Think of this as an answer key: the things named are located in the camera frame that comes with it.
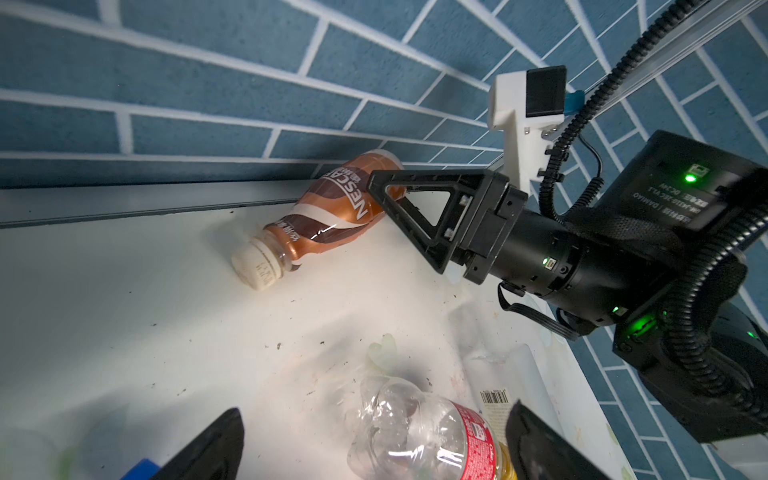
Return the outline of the frosted tall clear bottle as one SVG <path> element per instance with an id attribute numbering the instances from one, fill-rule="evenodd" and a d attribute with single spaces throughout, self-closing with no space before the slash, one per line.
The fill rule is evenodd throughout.
<path id="1" fill-rule="evenodd" d="M 493 350 L 474 307 L 463 305 L 448 315 L 453 340 L 481 416 L 499 441 L 512 407 L 521 402 L 556 433 L 563 432 L 530 347 L 518 343 L 509 350 Z"/>

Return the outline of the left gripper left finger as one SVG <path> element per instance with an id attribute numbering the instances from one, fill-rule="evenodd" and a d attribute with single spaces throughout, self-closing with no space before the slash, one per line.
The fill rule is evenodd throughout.
<path id="1" fill-rule="evenodd" d="M 151 480 L 235 479 L 245 430 L 238 408 L 230 408 L 166 463 Z"/>

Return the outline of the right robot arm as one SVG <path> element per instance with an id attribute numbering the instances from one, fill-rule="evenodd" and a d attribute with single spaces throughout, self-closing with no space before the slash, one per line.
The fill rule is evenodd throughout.
<path id="1" fill-rule="evenodd" d="M 767 430 L 767 335 L 732 302 L 767 231 L 767 171 L 666 131 L 561 220 L 488 170 L 374 172 L 368 189 L 432 268 L 498 280 L 500 307 L 613 350 L 699 442 Z"/>

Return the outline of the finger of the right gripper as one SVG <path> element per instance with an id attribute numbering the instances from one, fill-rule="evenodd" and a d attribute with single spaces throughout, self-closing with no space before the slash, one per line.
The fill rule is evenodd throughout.
<path id="1" fill-rule="evenodd" d="M 368 193 L 442 274 L 458 245 L 463 215 L 485 179 L 486 173 L 477 169 L 376 170 Z"/>

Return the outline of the brown Nescafe coffee bottle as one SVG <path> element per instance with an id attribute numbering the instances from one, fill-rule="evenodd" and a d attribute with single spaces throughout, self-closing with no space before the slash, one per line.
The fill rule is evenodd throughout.
<path id="1" fill-rule="evenodd" d="M 287 215 L 267 224 L 231 256 L 234 271 L 261 291 L 298 270 L 305 259 L 357 239 L 385 216 L 368 191 L 372 173 L 402 169 L 395 154 L 375 149 L 325 173 Z"/>

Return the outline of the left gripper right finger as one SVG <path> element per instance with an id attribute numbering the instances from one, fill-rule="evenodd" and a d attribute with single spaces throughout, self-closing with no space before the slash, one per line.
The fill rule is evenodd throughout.
<path id="1" fill-rule="evenodd" d="M 521 401 L 512 406 L 505 436 L 518 479 L 609 479 Z"/>

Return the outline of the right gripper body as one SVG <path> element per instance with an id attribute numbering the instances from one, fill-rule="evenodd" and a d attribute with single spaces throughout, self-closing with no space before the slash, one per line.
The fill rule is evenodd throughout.
<path id="1" fill-rule="evenodd" d="M 579 235 L 525 208 L 527 196 L 496 173 L 454 172 L 451 261 L 501 296 L 539 297 L 556 310 L 534 319 L 556 333 L 590 333 L 620 323 L 666 281 L 665 267 L 626 247 Z"/>

